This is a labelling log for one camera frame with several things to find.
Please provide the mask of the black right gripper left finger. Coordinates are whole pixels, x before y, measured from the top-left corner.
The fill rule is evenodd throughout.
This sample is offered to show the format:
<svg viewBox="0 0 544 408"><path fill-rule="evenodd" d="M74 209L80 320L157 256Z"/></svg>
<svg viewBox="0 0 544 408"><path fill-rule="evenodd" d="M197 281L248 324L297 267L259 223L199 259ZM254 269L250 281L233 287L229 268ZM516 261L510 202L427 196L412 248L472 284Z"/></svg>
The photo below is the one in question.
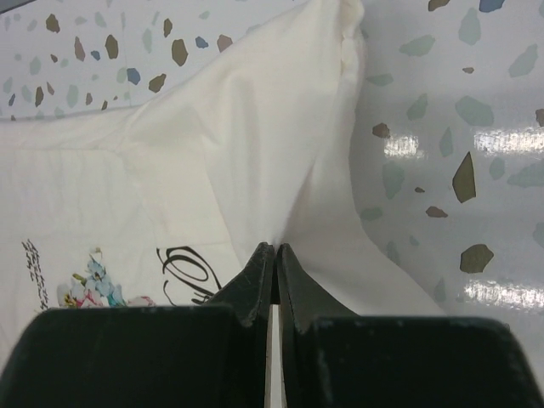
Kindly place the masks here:
<svg viewBox="0 0 544 408"><path fill-rule="evenodd" d="M219 386L221 407L265 407L273 247L261 242L243 270L207 306L230 311L226 362Z"/></svg>

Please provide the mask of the white floral print t-shirt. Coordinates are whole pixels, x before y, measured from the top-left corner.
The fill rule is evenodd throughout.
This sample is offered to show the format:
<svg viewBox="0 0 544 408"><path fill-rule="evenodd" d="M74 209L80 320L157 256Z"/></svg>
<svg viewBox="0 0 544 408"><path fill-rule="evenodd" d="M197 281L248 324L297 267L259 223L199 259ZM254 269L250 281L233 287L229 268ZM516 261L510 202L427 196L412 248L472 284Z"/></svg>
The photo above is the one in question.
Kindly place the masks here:
<svg viewBox="0 0 544 408"><path fill-rule="evenodd" d="M367 315L439 315L368 238L349 149L359 1L309 1L140 107L1 126L1 316L182 304L288 243Z"/></svg>

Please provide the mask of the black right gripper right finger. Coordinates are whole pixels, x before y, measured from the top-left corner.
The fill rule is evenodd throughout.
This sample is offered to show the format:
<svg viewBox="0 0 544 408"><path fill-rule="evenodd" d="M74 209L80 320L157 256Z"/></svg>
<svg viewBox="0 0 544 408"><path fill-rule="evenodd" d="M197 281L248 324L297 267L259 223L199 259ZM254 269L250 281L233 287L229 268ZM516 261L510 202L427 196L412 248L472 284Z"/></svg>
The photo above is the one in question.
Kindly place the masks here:
<svg viewBox="0 0 544 408"><path fill-rule="evenodd" d="M275 259L280 305L280 350L288 407L322 407L325 388L313 334L316 319L353 317L356 313L324 289L283 244Z"/></svg>

